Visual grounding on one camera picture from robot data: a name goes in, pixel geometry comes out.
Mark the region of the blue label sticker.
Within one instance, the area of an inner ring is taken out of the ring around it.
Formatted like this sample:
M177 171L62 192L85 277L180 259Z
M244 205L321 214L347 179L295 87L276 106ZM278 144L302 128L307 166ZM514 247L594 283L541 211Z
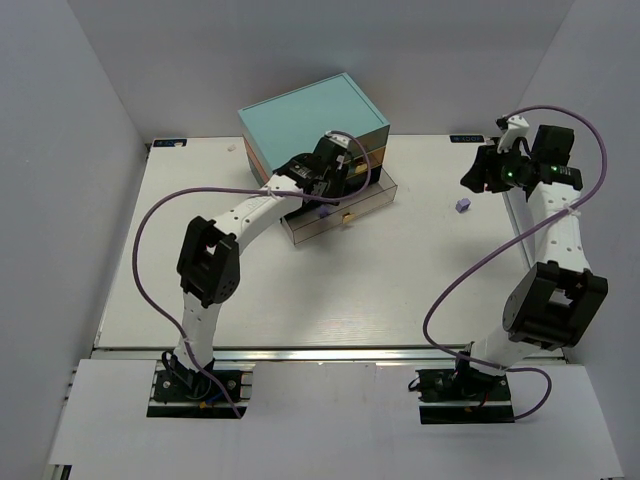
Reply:
M187 144L186 139L155 139L152 143L153 148L176 148L185 147Z
M474 134L452 134L449 136L452 143L484 143L483 135Z

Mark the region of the transparent wide bottom drawer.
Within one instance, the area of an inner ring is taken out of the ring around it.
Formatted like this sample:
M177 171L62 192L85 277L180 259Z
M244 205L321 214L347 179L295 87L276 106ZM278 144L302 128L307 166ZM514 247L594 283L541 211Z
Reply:
M341 202L337 206L326 205L330 210L329 216L318 217L317 212L320 206L299 216L287 216L281 224L291 242L298 245L391 204L395 200L397 188L395 181L382 168L379 180L358 196Z

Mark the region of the right blue label sticker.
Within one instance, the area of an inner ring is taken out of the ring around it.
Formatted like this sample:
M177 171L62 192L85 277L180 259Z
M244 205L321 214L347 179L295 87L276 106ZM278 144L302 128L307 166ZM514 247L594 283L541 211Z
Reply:
M449 136L452 143L484 143L483 135L474 134L452 134Z

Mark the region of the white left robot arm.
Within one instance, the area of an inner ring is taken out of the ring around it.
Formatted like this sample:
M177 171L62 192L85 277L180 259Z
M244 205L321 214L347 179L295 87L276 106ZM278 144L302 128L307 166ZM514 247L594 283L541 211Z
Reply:
M348 145L346 136L327 133L313 152L276 169L257 194L213 220L197 216L189 222L177 265L186 333L173 351L178 363L196 371L213 361L221 305L239 286L246 247L281 218L344 195L352 158Z

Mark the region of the aluminium table front rail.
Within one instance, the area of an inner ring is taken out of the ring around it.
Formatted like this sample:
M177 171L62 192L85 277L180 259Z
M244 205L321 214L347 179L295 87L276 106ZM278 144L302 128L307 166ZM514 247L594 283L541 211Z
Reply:
M153 348L95 348L90 358L99 360L151 360L160 359L168 347ZM383 347L229 347L215 348L213 357L217 362L258 361L449 361L452 355L426 346Z

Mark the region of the aluminium table rail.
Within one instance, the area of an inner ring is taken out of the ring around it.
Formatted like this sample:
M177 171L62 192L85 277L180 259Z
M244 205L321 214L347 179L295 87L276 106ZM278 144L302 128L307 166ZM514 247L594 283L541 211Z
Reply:
M524 155L529 156L530 150L528 141L524 138L518 138L514 143L513 148L520 150ZM525 207L525 190L520 188L512 188L507 192L499 193L502 195L505 207L513 233L520 235L527 226L527 213L524 210Z
M95 348L90 358L99 360L151 360L160 359L168 347L153 348ZM258 361L449 361L452 355L426 346L383 347L229 347L215 348L213 357L217 362Z

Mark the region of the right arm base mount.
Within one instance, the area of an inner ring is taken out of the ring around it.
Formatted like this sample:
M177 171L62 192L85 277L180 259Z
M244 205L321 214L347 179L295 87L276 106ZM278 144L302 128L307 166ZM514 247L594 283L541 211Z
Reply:
M514 422L508 381L476 381L462 385L454 369L421 369L407 386L418 395L422 425L506 424Z

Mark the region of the aluminium table right rail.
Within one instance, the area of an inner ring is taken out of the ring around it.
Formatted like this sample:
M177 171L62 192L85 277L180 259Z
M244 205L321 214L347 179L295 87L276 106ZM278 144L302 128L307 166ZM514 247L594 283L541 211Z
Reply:
M528 141L524 138L518 138L514 143L513 148L520 150L524 155L529 156L530 150ZM512 188L507 192L499 193L502 195L505 207L513 233L520 235L527 226L527 213L524 210L525 207L525 190L520 188Z

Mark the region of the purple square lego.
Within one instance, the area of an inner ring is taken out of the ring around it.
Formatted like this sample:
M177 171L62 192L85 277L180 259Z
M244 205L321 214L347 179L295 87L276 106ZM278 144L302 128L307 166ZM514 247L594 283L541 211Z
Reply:
M455 208L459 213L462 213L468 210L470 205L471 205L471 201L468 198L462 198L456 202Z

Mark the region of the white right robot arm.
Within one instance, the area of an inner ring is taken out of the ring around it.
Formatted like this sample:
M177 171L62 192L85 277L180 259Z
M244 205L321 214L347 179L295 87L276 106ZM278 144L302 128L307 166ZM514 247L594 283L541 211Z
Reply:
M583 336L608 293L608 282L586 259L575 204L582 176L569 166L574 133L542 125L534 142L521 116L499 123L500 137L479 147L462 186L474 193L524 192L533 221L534 262L509 295L502 323L470 346L472 368L501 376L526 356L573 347Z

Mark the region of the teal drawer cabinet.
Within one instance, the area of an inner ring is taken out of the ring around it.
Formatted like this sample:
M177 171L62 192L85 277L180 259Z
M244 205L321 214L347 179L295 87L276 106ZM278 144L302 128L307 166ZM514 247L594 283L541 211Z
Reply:
M349 145L353 161L344 193L364 184L362 149L371 162L370 182L379 181L390 123L346 73L244 107L238 115L250 169L260 185L286 161L312 152L330 130L347 132L360 142Z

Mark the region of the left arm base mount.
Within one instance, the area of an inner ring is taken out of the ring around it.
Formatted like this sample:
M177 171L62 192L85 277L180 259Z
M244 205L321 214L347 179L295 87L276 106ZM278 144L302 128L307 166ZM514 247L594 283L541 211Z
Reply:
M162 353L161 364L152 381L148 418L237 420L244 416L252 393L251 371L214 370L214 362L205 367L224 387L237 416L223 390L209 377L180 364L171 351Z

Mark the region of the left blue label sticker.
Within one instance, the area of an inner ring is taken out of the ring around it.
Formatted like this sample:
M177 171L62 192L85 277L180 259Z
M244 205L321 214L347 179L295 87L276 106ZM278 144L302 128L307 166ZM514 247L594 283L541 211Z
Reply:
M187 144L186 139L155 139L152 143L153 148L176 148L185 147Z

